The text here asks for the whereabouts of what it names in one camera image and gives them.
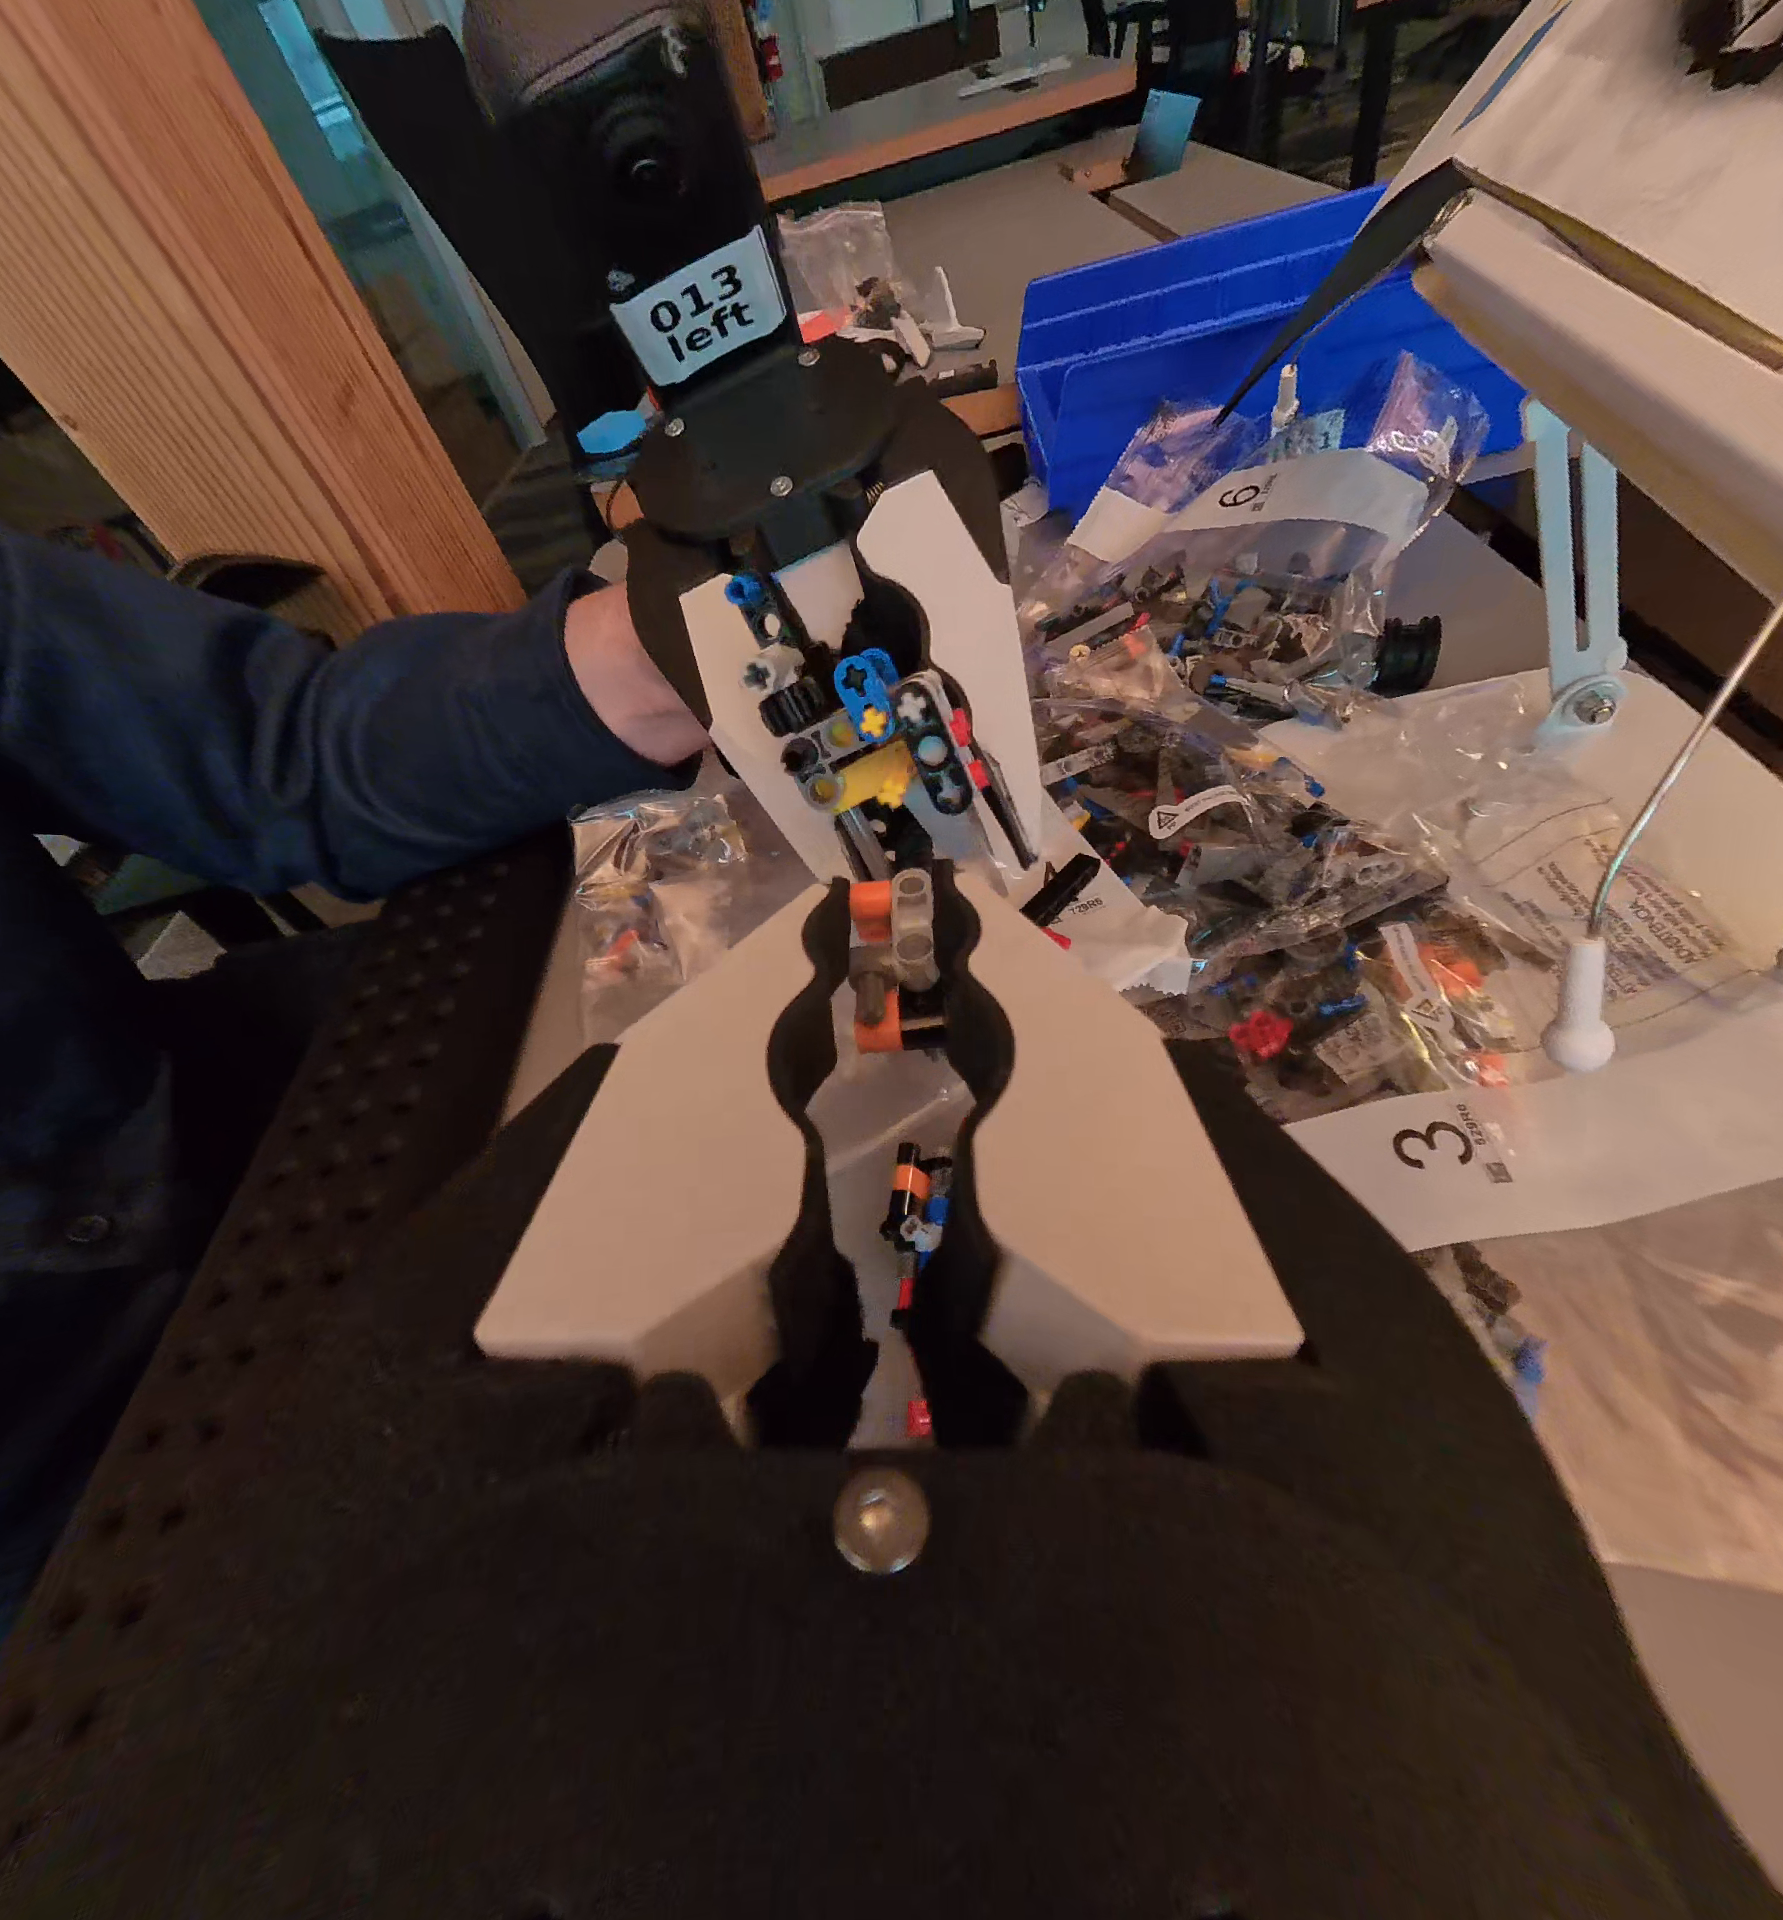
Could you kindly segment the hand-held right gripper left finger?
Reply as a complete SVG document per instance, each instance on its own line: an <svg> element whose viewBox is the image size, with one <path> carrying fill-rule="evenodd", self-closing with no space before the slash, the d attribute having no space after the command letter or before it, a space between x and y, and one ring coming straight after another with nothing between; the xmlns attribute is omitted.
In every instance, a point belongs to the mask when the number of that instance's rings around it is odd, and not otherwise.
<svg viewBox="0 0 1783 1920"><path fill-rule="evenodd" d="M877 1343L811 1119L851 893L808 887L576 1064L591 1103L475 1323L479 1354L695 1375L764 1446L854 1436Z"/></svg>

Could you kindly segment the wooden side desk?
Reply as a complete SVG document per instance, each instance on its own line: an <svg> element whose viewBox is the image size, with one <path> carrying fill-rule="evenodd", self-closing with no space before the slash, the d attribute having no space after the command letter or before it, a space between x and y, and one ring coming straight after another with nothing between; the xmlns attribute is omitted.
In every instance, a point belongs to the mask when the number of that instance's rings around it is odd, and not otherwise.
<svg viewBox="0 0 1783 1920"><path fill-rule="evenodd" d="M1335 195L1201 145L1123 187L1132 82L1129 65L1081 56L1028 91L970 92L960 75L902 87L761 143L761 184L786 211L879 204L896 265L947 275L1010 381L1033 282Z"/></svg>

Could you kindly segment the small empty clear bag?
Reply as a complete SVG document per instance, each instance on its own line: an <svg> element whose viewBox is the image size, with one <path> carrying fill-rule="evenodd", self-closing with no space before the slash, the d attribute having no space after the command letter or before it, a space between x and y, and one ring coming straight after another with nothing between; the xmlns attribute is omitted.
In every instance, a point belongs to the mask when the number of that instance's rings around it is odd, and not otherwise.
<svg viewBox="0 0 1783 1920"><path fill-rule="evenodd" d="M877 201L777 214L777 244L789 310L799 318L854 315L883 288L899 285L893 240Z"/></svg>

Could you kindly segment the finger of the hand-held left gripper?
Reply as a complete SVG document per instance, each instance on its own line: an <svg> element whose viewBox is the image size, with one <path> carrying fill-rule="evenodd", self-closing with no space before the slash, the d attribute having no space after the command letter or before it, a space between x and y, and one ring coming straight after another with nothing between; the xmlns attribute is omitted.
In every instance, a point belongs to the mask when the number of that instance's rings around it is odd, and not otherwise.
<svg viewBox="0 0 1783 1920"><path fill-rule="evenodd" d="M785 741L766 732L759 715L761 695L744 683L744 666L759 656L759 644L725 595L730 580L730 575L714 575L679 596L692 661L711 715L714 753L748 789L816 882L851 882L857 870L841 831L803 802L785 772Z"/></svg>
<svg viewBox="0 0 1783 1920"><path fill-rule="evenodd" d="M1022 851L999 831L993 860L1006 876L1025 876L1041 842L1041 783L1006 582L987 566L935 473L879 494L857 554L922 612L926 659L963 693L970 732L1018 818Z"/></svg>

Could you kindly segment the orange grey lego connector assembly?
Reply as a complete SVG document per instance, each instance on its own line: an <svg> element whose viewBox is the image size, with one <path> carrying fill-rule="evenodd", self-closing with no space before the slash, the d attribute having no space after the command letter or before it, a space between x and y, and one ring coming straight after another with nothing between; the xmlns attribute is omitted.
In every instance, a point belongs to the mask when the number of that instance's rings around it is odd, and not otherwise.
<svg viewBox="0 0 1783 1920"><path fill-rule="evenodd" d="M935 906L929 863L906 863L883 882L848 887L848 989L857 1054L944 1060L947 996Z"/></svg>

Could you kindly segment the large white-label lego parts bag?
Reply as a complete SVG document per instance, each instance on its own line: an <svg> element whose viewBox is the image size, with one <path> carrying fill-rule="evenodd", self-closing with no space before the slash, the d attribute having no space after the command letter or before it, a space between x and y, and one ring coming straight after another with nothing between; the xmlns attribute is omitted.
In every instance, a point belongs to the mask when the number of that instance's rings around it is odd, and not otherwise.
<svg viewBox="0 0 1783 1920"><path fill-rule="evenodd" d="M1132 899L1183 924L1201 981L1447 890L1433 857L1337 812L1239 721L1112 698L1039 698L1031 714L1055 815Z"/></svg>
<svg viewBox="0 0 1783 1920"><path fill-rule="evenodd" d="M1337 812L1430 851L1456 911L1546 957L1484 981L1508 1022L1495 1068L1287 1125L1413 1252L1783 1180L1783 780L1718 732L1699 747L1605 905L1615 1060L1565 1074L1540 1048L1559 957L1693 709L1633 677L1605 727L1536 745L1546 693L1526 673L1262 731Z"/></svg>

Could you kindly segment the black perforated board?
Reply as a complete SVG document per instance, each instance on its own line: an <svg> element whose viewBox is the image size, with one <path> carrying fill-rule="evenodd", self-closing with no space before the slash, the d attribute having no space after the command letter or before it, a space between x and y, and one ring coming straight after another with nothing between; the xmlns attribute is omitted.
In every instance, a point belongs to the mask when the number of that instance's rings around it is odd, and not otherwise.
<svg viewBox="0 0 1783 1920"><path fill-rule="evenodd" d="M566 1914L647 1837L622 1367L475 1323L609 1057L494 1131L570 831L413 884L0 1666L0 1913Z"/></svg>

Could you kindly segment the partly built black lego assembly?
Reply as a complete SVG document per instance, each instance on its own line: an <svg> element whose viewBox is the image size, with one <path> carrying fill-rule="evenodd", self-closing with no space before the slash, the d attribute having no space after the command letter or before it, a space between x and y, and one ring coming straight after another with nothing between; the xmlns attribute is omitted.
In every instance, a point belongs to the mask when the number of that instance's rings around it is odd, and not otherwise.
<svg viewBox="0 0 1783 1920"><path fill-rule="evenodd" d="M740 569L721 596L751 641L738 686L761 757L831 828L841 873L889 882L926 857L1033 867L1031 828L970 695L932 661L910 591L866 569L834 644L813 638L774 575Z"/></svg>

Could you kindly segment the wooden post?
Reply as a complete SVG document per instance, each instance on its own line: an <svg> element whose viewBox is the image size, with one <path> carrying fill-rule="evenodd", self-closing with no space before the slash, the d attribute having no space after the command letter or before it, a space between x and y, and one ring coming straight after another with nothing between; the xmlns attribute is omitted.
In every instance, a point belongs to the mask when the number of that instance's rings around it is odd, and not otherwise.
<svg viewBox="0 0 1783 1920"><path fill-rule="evenodd" d="M0 357L175 559L336 638L524 595L194 3L0 3Z"/></svg>

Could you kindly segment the black ribbon bookmark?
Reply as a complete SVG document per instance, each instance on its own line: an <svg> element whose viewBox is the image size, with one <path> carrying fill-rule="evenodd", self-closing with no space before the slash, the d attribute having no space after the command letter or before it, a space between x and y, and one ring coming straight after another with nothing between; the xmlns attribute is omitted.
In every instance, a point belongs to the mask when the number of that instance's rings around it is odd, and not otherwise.
<svg viewBox="0 0 1783 1920"><path fill-rule="evenodd" d="M1235 382L1232 394L1216 411L1213 425L1220 428L1239 404L1252 391L1252 385L1268 372L1293 360L1310 333L1323 330L1342 308L1358 302L1382 275L1423 252L1430 236L1456 214L1469 191L1473 184L1458 159L1444 159L1418 179L1388 191L1358 230L1335 271L1259 352L1252 366Z"/></svg>

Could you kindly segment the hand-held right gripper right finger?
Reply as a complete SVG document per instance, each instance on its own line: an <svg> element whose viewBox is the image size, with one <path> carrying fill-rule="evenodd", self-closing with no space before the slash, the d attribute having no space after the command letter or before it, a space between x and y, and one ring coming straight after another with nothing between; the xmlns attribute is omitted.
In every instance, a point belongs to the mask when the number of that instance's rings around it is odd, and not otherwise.
<svg viewBox="0 0 1783 1920"><path fill-rule="evenodd" d="M981 879L935 879L970 1093L909 1354L938 1449L1006 1449L1073 1375L1291 1358L1306 1329L1161 1032Z"/></svg>

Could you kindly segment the blue plastic bin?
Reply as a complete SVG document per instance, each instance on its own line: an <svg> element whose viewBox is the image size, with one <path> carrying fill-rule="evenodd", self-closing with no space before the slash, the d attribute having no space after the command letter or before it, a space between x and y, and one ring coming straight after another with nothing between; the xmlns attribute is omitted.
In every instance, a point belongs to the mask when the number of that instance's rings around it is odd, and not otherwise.
<svg viewBox="0 0 1783 1920"><path fill-rule="evenodd" d="M1078 515L1167 401L1230 401L1379 204L1374 187L1031 282L1018 404L1031 469ZM1526 391L1391 273L1300 352L1300 401L1339 397L1410 352L1475 394L1484 452L1518 444Z"/></svg>

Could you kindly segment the lego instruction booklet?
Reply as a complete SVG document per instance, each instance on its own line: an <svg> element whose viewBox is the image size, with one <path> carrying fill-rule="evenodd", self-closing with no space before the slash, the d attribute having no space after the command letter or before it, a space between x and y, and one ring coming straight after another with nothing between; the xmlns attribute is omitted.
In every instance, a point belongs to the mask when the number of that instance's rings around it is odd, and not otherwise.
<svg viewBox="0 0 1783 1920"><path fill-rule="evenodd" d="M1783 362L1783 3L1527 3L1391 189L1444 165Z"/></svg>

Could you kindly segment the clear bag of grey parts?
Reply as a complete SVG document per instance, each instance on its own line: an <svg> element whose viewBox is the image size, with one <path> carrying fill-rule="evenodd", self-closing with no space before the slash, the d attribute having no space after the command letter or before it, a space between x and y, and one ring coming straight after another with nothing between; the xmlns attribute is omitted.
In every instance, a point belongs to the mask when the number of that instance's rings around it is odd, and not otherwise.
<svg viewBox="0 0 1783 1920"><path fill-rule="evenodd" d="M1018 595L1028 680L1337 731L1376 698L1395 566L1475 467L1488 415L1410 352L1310 407L1285 362L1220 428L1216 411L1161 404Z"/></svg>

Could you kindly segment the person's left hand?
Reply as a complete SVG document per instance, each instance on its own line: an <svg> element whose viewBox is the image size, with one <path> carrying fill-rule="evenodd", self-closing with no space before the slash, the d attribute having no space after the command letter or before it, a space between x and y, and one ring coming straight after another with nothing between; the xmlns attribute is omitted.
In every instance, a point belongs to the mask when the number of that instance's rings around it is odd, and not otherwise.
<svg viewBox="0 0 1783 1920"><path fill-rule="evenodd" d="M638 644L625 591L604 585L566 602L566 669L622 747L656 769L676 769L708 751L708 732Z"/></svg>

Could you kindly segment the small black orange lego assembly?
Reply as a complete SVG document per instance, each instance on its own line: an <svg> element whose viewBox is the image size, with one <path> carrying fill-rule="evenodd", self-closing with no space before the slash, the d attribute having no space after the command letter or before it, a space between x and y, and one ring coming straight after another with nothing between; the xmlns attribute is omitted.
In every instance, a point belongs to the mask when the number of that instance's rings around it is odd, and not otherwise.
<svg viewBox="0 0 1783 1920"><path fill-rule="evenodd" d="M879 1236L893 1255L896 1288L889 1328L896 1332L909 1329L916 1280L939 1249L952 1212L952 1187L955 1158L950 1152L932 1152L919 1141L896 1145L884 1216L879 1222Z"/></svg>

